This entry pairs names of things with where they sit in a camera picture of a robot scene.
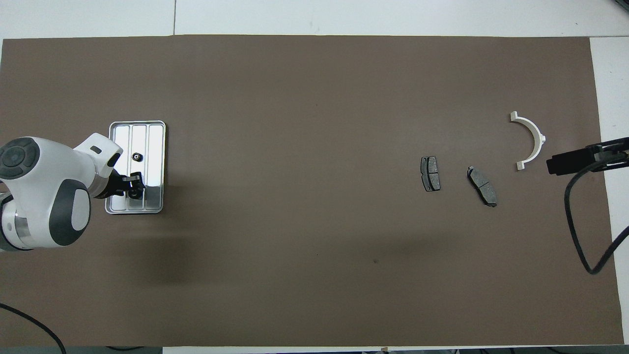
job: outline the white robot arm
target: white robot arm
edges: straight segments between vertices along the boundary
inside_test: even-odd
[[[36,137],[0,147],[0,251],[62,247],[85,231],[90,197],[122,195],[142,189],[142,176],[120,176],[114,169],[122,148],[92,134],[74,149]]]

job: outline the black cable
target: black cable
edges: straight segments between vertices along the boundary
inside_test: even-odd
[[[570,180],[570,182],[565,188],[565,193],[564,193],[565,217],[568,220],[568,228],[570,229],[572,242],[574,243],[574,247],[577,249],[577,254],[579,255],[579,259],[581,260],[583,267],[590,274],[597,274],[598,272],[601,271],[601,269],[603,269],[603,266],[605,265],[605,263],[607,263],[611,255],[614,253],[614,251],[616,251],[616,248],[618,248],[618,246],[620,246],[620,244],[627,238],[627,236],[629,236],[629,226],[627,226],[624,230],[620,232],[618,237],[616,237],[616,239],[607,248],[605,253],[603,253],[603,256],[598,261],[596,266],[594,266],[594,268],[591,268],[589,263],[587,262],[585,254],[583,253],[583,249],[581,248],[579,238],[577,237],[577,232],[574,228],[574,221],[572,220],[572,212],[570,210],[570,192],[572,191],[572,187],[574,186],[575,183],[577,183],[579,178],[583,177],[586,173],[594,171],[595,169],[603,167],[607,164],[624,161],[626,159],[627,159],[627,154],[621,153],[619,155],[614,155],[607,159],[596,161],[595,163],[592,163],[586,166],[584,169],[580,170],[577,174],[575,174],[574,177],[572,177],[572,179]]]
[[[593,353],[566,353],[564,351],[558,351],[555,348],[552,348],[551,346],[547,346],[546,349],[548,349],[550,351],[553,351],[553,352],[555,352],[557,354],[593,354]]]
[[[48,335],[51,336],[52,339],[55,340],[55,342],[57,342],[57,346],[59,347],[59,350],[61,350],[61,353],[66,354],[64,344],[61,343],[61,340],[59,339],[59,337],[53,331],[51,331],[50,328],[46,327],[45,324],[41,323],[40,321],[37,321],[36,319],[32,318],[31,316],[25,314],[24,312],[18,309],[15,309],[9,305],[3,304],[2,302],[0,302],[0,309],[5,309],[9,312],[13,312],[14,314],[30,321],[31,323],[35,324],[39,328],[43,329],[44,332],[48,333]]]
[[[129,351],[144,348],[143,346],[131,346],[129,348],[118,348],[117,346],[107,346],[107,348],[117,351]]]

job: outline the white table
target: white table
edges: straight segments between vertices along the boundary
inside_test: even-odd
[[[629,13],[613,0],[0,0],[0,38],[187,34],[591,37],[601,140],[629,136],[629,99],[624,94],[629,92]],[[629,224],[624,213],[629,208],[629,169],[607,171],[605,180],[615,236]],[[615,265],[629,344],[629,244],[616,251]],[[164,353],[380,348],[183,347],[164,348]]]

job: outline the semicircular bracket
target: semicircular bracket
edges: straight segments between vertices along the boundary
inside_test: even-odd
[[[531,152],[531,155],[528,156],[527,159],[515,163],[519,171],[521,169],[524,169],[524,164],[531,162],[537,157],[537,155],[539,155],[540,151],[542,150],[542,145],[546,142],[546,137],[542,135],[540,129],[537,127],[537,125],[535,125],[535,123],[524,117],[519,117],[517,111],[511,112],[511,121],[524,125],[531,131],[531,134],[533,134],[533,152]]]

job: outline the brown mat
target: brown mat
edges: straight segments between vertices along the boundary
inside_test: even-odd
[[[517,110],[547,136],[540,156]],[[622,343],[552,154],[600,141],[587,38],[178,36],[5,40],[0,141],[169,128],[164,211],[95,201],[63,249],[0,255],[0,299],[68,345]],[[427,193],[421,156],[438,158]],[[466,180],[485,172],[498,207]],[[603,174],[574,191],[590,258]],[[0,345],[53,345],[0,312]]]

